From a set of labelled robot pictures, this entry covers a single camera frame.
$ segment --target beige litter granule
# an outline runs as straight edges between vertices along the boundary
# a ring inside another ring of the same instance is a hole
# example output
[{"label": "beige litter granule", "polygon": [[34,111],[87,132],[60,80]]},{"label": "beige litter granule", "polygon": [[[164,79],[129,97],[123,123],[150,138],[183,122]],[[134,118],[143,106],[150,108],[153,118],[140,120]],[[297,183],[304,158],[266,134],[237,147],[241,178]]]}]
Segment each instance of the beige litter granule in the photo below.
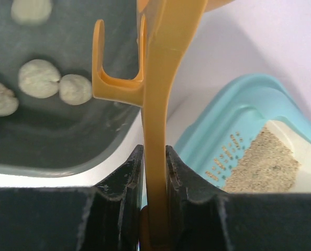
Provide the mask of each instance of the beige litter granule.
[{"label": "beige litter granule", "polygon": [[287,192],[294,185],[299,162],[267,128],[245,151],[223,188],[226,192]]}]

